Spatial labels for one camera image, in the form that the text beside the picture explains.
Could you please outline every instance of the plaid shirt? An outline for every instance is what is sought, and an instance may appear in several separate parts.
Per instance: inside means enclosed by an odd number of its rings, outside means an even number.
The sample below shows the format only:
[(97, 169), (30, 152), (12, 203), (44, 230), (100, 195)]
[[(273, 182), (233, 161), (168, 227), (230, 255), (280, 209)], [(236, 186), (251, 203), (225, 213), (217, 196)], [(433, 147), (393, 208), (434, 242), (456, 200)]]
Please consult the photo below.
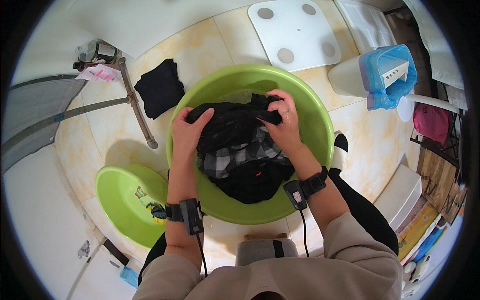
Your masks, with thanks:
[(207, 154), (198, 154), (198, 169), (214, 178), (227, 178), (236, 167), (252, 160), (271, 159), (276, 163), (291, 165), (287, 155), (272, 140), (265, 126), (258, 127), (253, 141), (222, 148)]

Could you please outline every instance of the forearm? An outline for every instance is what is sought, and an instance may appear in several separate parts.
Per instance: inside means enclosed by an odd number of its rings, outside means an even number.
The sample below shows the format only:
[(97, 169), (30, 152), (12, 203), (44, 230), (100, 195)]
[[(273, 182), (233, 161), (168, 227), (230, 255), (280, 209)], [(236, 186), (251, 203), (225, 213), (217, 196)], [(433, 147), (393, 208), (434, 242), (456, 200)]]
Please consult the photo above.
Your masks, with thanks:
[[(193, 156), (186, 160), (173, 159), (168, 179), (167, 203), (178, 204), (182, 200), (198, 199), (193, 164)], [(202, 256), (198, 247), (197, 237), (188, 235), (183, 222), (167, 221), (165, 238), (167, 240), (165, 254), (180, 254), (189, 259), (200, 270)], [(203, 243), (203, 233), (200, 234), (200, 240)]]
[[(316, 173), (322, 172), (322, 166), (304, 144), (298, 150), (288, 154), (288, 157), (295, 167), (300, 181), (307, 180)], [(325, 233), (328, 224), (332, 220), (346, 212), (350, 212), (347, 203), (332, 180), (327, 177), (325, 184), (325, 188), (307, 199), (313, 218), (322, 233)]]

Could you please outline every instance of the person's left hand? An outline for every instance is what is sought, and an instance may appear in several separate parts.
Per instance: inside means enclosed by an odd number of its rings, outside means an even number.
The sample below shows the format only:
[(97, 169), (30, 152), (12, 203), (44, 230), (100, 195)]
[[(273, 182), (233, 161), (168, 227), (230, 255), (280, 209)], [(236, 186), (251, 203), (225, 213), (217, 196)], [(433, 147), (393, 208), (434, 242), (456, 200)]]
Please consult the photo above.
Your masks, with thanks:
[(183, 108), (172, 121), (173, 158), (187, 160), (193, 158), (198, 140), (205, 125), (212, 119), (215, 110), (207, 109), (193, 124), (185, 121), (193, 108)]

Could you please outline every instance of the black wrist strap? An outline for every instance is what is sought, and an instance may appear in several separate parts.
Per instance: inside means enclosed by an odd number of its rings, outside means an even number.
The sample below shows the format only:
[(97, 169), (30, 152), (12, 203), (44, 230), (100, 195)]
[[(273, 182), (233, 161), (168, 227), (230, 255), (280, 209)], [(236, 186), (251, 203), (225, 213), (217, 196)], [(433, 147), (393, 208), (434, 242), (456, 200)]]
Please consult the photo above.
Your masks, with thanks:
[(305, 195), (305, 198), (310, 197), (319, 190), (323, 189), (325, 185), (325, 180), (327, 179), (328, 170), (325, 166), (322, 166), (322, 172), (313, 175), (305, 181), (300, 182), (300, 187)]
[[(200, 201), (197, 202), (198, 208), (200, 211), (202, 207), (200, 206)], [(167, 214), (167, 220), (173, 222), (183, 222), (183, 216), (181, 213), (180, 205), (179, 204), (166, 204), (165, 205), (165, 213)]]

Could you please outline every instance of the hand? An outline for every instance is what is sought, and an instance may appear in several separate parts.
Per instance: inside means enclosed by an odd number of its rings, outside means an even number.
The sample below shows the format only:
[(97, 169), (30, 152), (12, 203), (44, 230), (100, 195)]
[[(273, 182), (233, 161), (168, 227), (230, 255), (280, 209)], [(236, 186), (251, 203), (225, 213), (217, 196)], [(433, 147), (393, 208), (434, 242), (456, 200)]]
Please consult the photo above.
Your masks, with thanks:
[(172, 121), (173, 158), (186, 161), (193, 158), (198, 140), (215, 110), (207, 109), (193, 124), (185, 121), (193, 108), (183, 108)]
[(293, 102), (293, 98), (289, 93), (279, 89), (268, 92), (267, 96), (275, 96), (281, 99), (270, 103), (268, 111), (277, 110), (280, 116), (282, 116), (282, 123), (273, 125), (263, 120), (260, 121), (267, 127), (268, 133), (274, 142), (287, 156), (290, 156), (303, 145), (300, 140), (299, 117), (295, 109), (295, 102)]

